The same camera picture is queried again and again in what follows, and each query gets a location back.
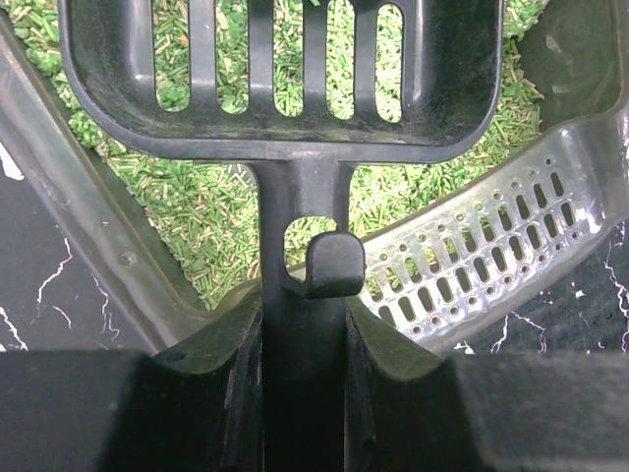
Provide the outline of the black litter scoop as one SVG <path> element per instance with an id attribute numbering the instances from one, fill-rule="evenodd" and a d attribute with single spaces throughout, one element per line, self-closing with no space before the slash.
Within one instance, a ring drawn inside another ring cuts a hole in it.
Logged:
<path id="1" fill-rule="evenodd" d="M 247 5 L 248 105 L 218 102 L 217 13 L 189 5 L 190 101 L 156 99 L 152 5 L 62 1 L 66 76 L 90 118 L 116 141 L 170 159 L 243 161 L 257 181 L 261 270 L 264 467 L 345 467 L 346 301 L 365 283 L 363 244 L 349 229 L 360 164 L 439 163 L 475 144 L 500 91 L 499 1 L 402 1 L 401 117 L 375 103 L 378 1 L 356 1 L 349 119 L 326 100 L 327 5 L 303 5 L 303 108 L 274 102 L 274 5 Z"/>

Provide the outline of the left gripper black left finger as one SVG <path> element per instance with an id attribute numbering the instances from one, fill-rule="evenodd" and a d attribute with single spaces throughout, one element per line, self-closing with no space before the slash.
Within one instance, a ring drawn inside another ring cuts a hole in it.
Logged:
<path id="1" fill-rule="evenodd" d="M 1 357 L 5 471 L 258 471 L 258 294 L 149 356 L 123 350 Z"/>

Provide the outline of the dark green litter box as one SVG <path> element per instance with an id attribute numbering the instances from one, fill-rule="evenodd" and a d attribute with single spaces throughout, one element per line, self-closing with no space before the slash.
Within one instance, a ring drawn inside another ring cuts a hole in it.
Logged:
<path id="1" fill-rule="evenodd" d="M 153 232 L 141 234 L 65 121 L 8 20 L 1 23 L 1 139 L 61 225 L 69 257 L 96 278 L 85 308 L 50 333 L 42 310 L 6 320 L 13 348 L 156 353 L 221 315 Z M 433 352 L 518 309 L 580 263 L 628 215 L 628 96 L 573 112 L 534 143 L 429 206 L 360 241 L 361 301 Z"/>

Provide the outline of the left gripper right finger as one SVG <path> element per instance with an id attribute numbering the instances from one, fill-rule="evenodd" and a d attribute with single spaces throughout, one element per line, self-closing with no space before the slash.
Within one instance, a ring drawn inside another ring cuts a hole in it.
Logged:
<path id="1" fill-rule="evenodd" d="M 437 356 L 347 304 L 349 471 L 624 471 L 618 354 Z"/>

